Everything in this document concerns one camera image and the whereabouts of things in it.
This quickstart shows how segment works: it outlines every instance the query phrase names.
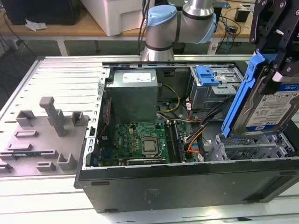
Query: gray platform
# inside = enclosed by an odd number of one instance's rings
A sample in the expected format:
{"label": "gray platform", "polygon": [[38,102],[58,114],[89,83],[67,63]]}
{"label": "gray platform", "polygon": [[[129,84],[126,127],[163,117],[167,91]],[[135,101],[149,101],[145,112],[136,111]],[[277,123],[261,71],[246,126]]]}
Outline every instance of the gray platform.
{"label": "gray platform", "polygon": [[58,137],[48,117],[31,119],[29,127],[18,126],[0,153],[0,177],[75,174],[89,117],[84,116],[84,126],[74,126],[71,116],[65,118],[64,137]]}
{"label": "gray platform", "polygon": [[0,177],[76,173],[89,117],[81,111],[64,116],[54,101],[53,97],[40,100],[48,117],[19,112],[19,125],[0,153]]}

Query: white storage bin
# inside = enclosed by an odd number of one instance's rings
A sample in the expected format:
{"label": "white storage bin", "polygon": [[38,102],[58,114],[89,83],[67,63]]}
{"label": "white storage bin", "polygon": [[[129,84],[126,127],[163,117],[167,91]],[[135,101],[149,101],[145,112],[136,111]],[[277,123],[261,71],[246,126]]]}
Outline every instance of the white storage bin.
{"label": "white storage bin", "polygon": [[[142,0],[81,0],[107,36],[136,29],[142,22]],[[155,0],[150,0],[152,8]]]}

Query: table leg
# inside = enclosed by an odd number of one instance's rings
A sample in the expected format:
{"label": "table leg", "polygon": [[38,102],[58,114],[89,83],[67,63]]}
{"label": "table leg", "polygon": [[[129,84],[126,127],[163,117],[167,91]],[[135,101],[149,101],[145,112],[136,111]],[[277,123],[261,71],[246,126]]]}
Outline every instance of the table leg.
{"label": "table leg", "polygon": [[213,41],[213,39],[211,39],[209,49],[207,50],[207,54],[215,55],[218,48],[218,44],[218,41]]}
{"label": "table leg", "polygon": [[100,44],[99,44],[99,41],[94,41],[94,45],[95,45],[95,50],[96,50],[96,51],[100,51]]}
{"label": "table leg", "polygon": [[18,50],[19,47],[16,43],[16,40],[6,40],[7,44],[12,48],[12,50]]}
{"label": "table leg", "polygon": [[61,56],[68,56],[69,52],[65,46],[65,43],[63,40],[57,40],[57,44],[61,53]]}

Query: floor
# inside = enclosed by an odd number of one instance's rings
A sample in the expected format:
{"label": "floor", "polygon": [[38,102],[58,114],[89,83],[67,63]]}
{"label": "floor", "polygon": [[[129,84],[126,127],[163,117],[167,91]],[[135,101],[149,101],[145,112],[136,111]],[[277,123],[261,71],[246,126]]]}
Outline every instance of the floor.
{"label": "floor", "polygon": [[[24,46],[18,42],[19,50],[7,52],[0,58],[0,109],[8,100],[8,97],[14,92],[21,79],[25,76],[34,62],[35,57]],[[28,47],[37,56],[59,56],[60,51],[55,41],[29,41]],[[93,41],[67,41],[66,46],[72,56],[85,55],[137,55],[138,48],[136,41],[100,41],[100,51],[95,50]],[[218,54],[225,54],[226,44],[222,45]],[[186,44],[184,54],[200,55],[206,54],[208,44]],[[254,46],[249,43],[241,43],[240,46],[234,46],[230,54],[252,54]]]}

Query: black box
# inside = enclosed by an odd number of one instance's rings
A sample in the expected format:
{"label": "black box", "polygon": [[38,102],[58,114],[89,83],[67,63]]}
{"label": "black box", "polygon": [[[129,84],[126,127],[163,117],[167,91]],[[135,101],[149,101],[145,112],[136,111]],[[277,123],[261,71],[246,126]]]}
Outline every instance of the black box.
{"label": "black box", "polygon": [[46,24],[74,25],[80,16],[79,0],[2,0],[8,18],[14,25],[26,19]]}
{"label": "black box", "polygon": [[250,13],[249,10],[237,9],[237,12],[235,13],[235,21],[236,22],[246,22],[249,13]]}

